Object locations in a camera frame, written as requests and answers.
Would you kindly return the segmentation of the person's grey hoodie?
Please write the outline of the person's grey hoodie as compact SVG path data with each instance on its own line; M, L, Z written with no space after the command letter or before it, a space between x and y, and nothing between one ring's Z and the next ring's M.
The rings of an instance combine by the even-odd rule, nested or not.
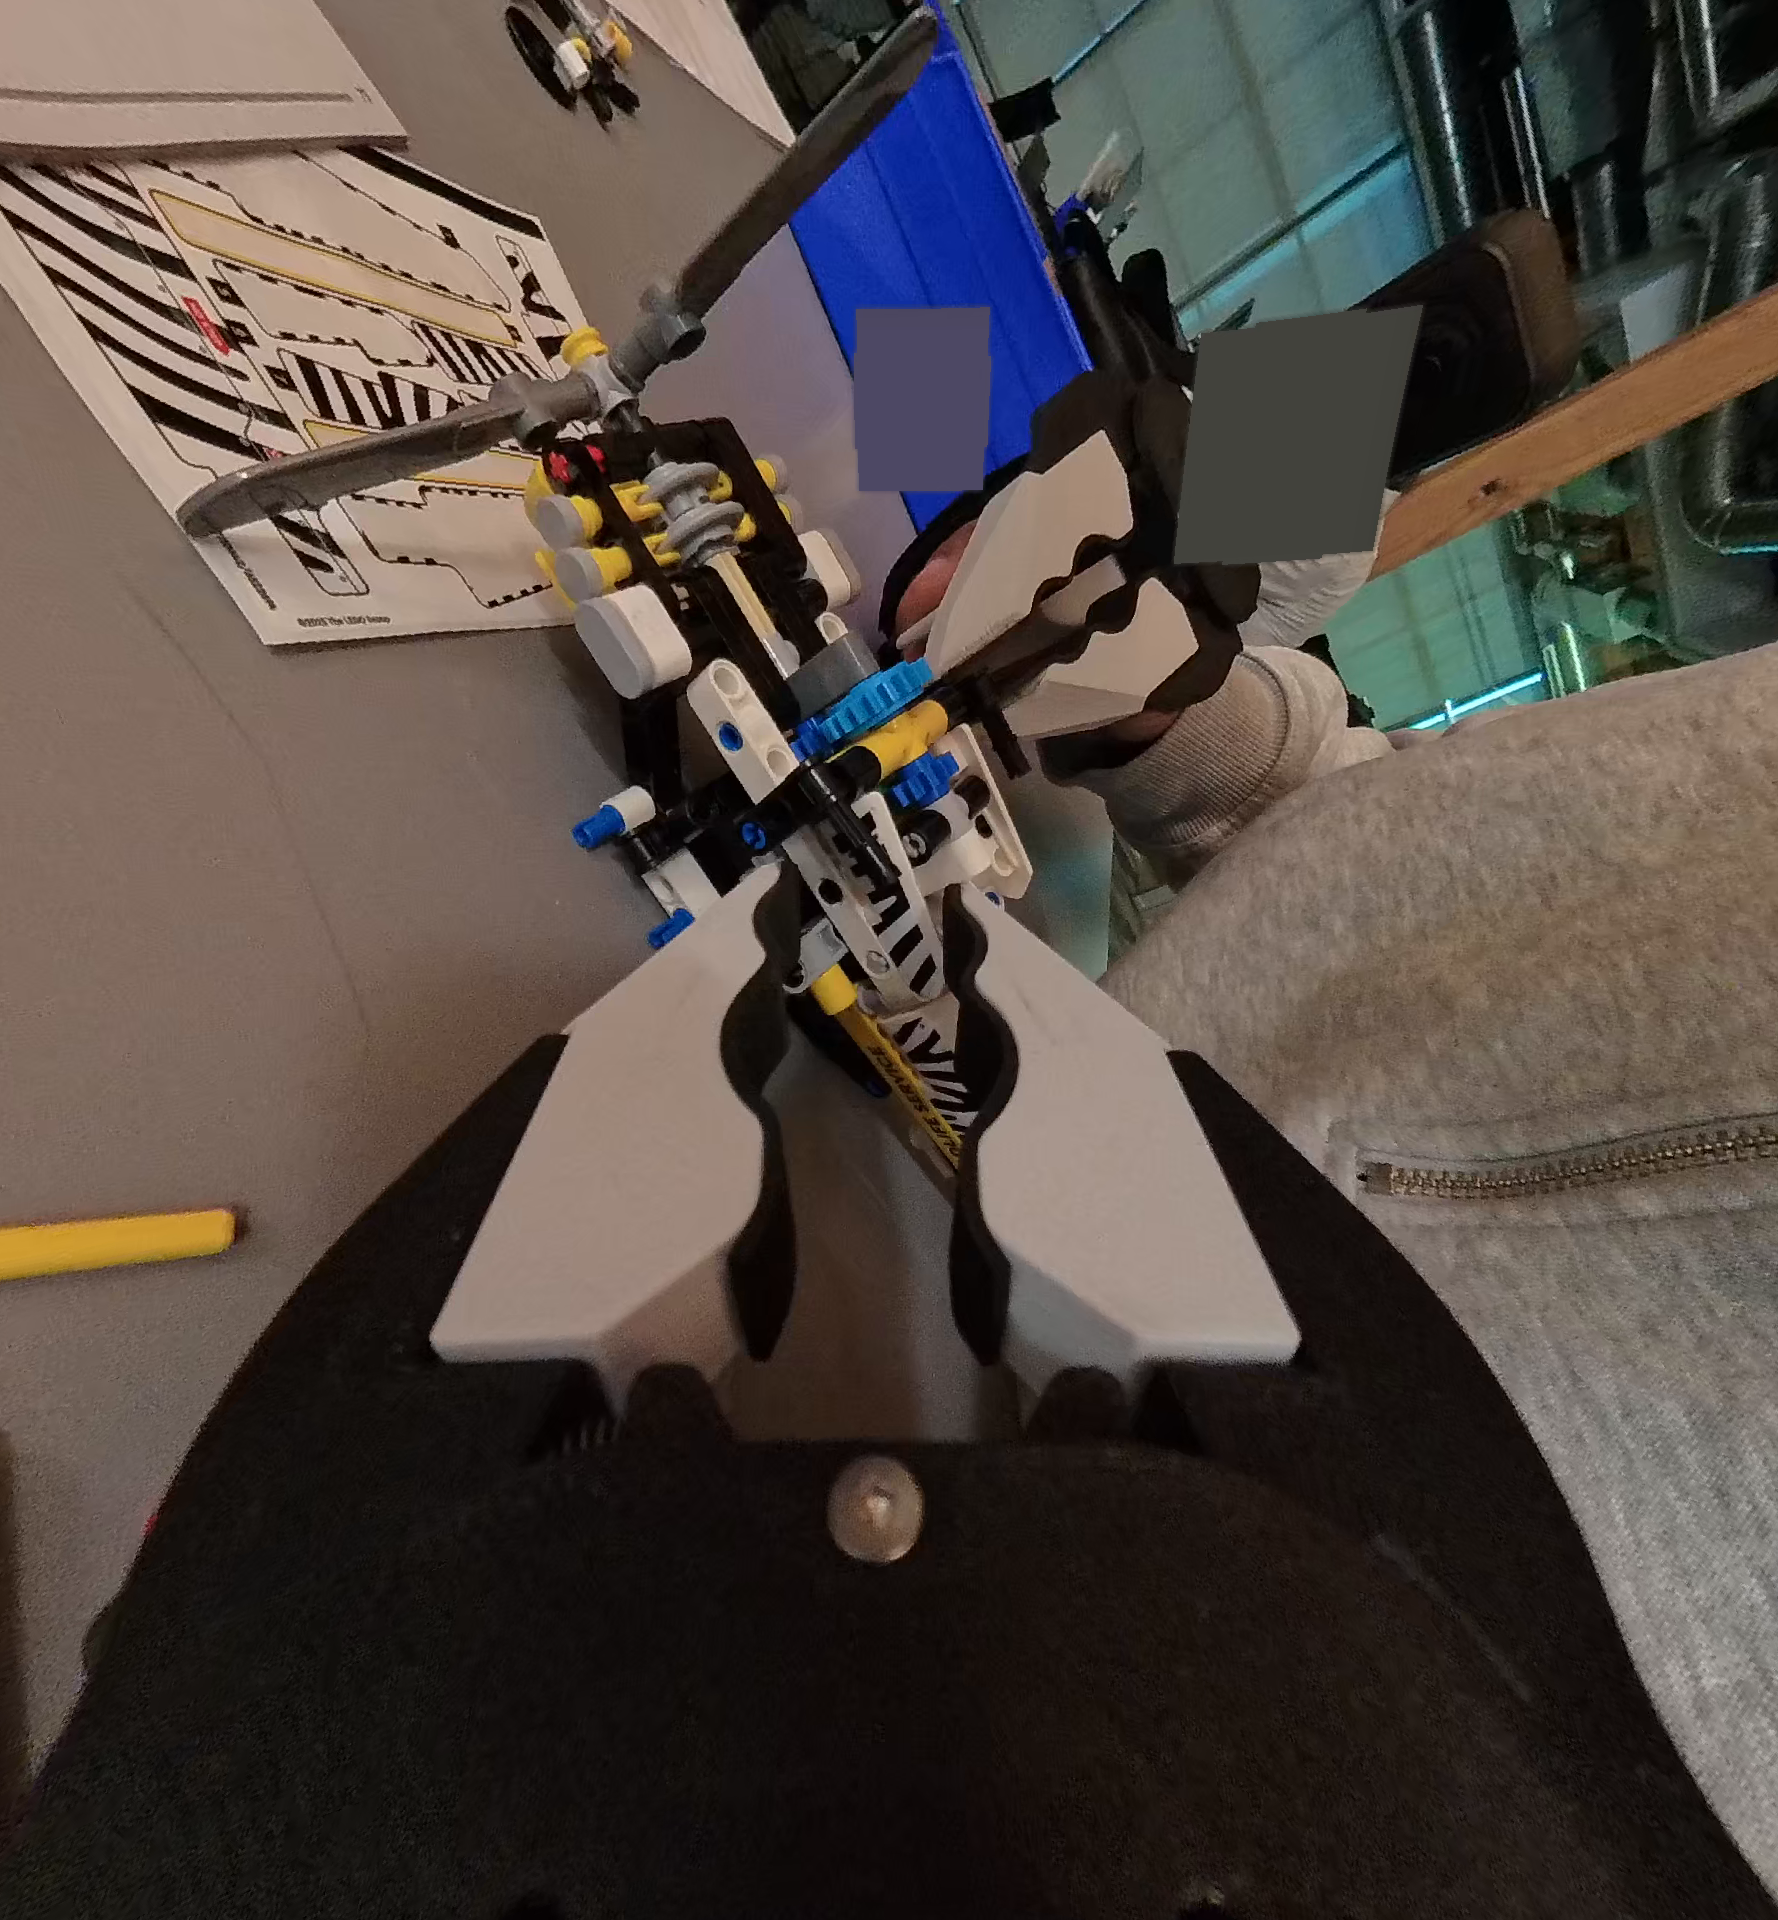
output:
M1472 1336L1778 1903L1778 642L1390 741L1105 989Z

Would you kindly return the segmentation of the blue plastic bin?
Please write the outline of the blue plastic bin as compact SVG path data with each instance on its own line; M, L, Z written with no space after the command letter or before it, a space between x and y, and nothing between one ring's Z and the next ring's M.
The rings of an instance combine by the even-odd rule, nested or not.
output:
M850 366L862 310L987 312L983 473L1023 456L1035 411L1093 366L946 24L919 81L789 232Z

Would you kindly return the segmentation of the small cluster of lego parts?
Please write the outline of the small cluster of lego parts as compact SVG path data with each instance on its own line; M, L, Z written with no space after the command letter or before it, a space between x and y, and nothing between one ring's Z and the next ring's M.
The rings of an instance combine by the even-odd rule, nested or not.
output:
M634 119L634 44L606 3L511 3L501 10L510 44L539 89L566 112L586 106L601 129Z

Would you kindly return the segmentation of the person's right forearm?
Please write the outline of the person's right forearm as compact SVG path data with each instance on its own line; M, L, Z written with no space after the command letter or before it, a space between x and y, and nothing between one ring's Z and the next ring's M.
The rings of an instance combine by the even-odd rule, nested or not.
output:
M1102 801L1115 838L1174 890L1313 781L1394 755L1387 734L1351 723L1334 667L1292 647L1243 651L1180 713L1035 744L1042 773Z

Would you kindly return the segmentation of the lego helicopter model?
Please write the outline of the lego helicopter model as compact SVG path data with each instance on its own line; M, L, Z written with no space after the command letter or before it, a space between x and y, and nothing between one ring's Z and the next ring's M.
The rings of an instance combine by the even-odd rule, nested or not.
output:
M946 895L1017 900L1032 865L1001 799L1030 756L989 672L878 651L843 608L846 555L803 533L783 483L725 419L655 424L654 372L704 345L758 251L876 132L934 56L918 8L833 94L617 349L569 335L558 378L499 376L440 419L352 435L211 480L177 509L195 540L302 514L490 452L532 458L524 514L546 583L620 704L626 781L574 828L617 849L666 949L756 869L791 874L802 914L783 980L796 1021L896 1102L946 1175L975 1117L944 980Z

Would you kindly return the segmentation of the lego instruction booklet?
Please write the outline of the lego instruction booklet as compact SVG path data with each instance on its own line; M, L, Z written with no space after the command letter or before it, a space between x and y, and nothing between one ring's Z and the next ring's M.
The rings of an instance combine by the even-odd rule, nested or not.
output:
M406 138L311 3L0 3L0 158Z

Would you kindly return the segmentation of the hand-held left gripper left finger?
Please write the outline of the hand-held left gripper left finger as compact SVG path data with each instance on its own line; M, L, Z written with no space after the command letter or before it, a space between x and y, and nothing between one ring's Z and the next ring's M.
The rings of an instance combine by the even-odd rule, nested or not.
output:
M430 1328L442 1360L571 1360L620 1402L654 1366L774 1356L798 1234L766 1088L800 932L796 884L758 867L566 1026Z

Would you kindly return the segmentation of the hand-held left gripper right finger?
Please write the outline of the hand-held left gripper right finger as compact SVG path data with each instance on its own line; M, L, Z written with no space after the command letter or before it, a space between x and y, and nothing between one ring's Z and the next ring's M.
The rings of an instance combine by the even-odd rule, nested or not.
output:
M947 1287L963 1344L1032 1394L1098 1372L1280 1366L1301 1341L1162 1036L978 890L946 896L972 1092Z

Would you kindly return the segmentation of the zebra striped sticker sheet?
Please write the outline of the zebra striped sticker sheet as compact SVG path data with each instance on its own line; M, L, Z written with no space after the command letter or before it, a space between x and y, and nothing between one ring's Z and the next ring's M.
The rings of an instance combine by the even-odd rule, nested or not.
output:
M586 325L537 217L374 149L0 160L0 287L168 514L561 376ZM491 449L192 549L271 651L558 626L532 470Z

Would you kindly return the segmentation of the person's right hand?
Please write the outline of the person's right hand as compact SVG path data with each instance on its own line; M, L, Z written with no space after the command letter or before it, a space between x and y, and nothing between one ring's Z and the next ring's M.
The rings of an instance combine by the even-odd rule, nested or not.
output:
M975 520L956 526L944 540L931 546L923 564L912 570L896 595L883 602L879 626L902 658L913 660L923 654L929 624L947 597L953 575L975 533Z

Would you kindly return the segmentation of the white printed paper sheet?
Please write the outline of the white printed paper sheet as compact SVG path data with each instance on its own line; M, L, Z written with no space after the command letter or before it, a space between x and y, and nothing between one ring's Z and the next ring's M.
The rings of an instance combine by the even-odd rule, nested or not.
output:
M780 149L796 132L725 3L615 3L675 67Z

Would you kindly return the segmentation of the pile of lego pieces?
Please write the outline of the pile of lego pieces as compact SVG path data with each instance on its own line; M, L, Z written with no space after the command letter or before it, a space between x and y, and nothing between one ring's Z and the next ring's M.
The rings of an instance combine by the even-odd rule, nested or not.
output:
M230 1252L241 1227L230 1209L2 1224L0 1284L206 1260Z

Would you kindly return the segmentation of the wooden background desk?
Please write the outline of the wooden background desk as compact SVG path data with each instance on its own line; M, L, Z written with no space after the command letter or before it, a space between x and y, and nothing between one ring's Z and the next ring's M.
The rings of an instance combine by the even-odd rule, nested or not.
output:
M1778 282L1426 470L1387 509L1381 578L1778 378Z

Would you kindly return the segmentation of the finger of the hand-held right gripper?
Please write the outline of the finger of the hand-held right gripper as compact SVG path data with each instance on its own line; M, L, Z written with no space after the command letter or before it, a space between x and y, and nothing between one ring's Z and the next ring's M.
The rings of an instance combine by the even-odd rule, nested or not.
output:
M1146 711L1211 694L1238 630L1162 578L1085 570L1035 608L996 624L963 606L936 621L923 665L963 689L1023 742L1103 733Z
M1135 573L1135 502L1124 454L1089 430L1027 466L972 524L931 613L896 640L923 665L1071 665Z

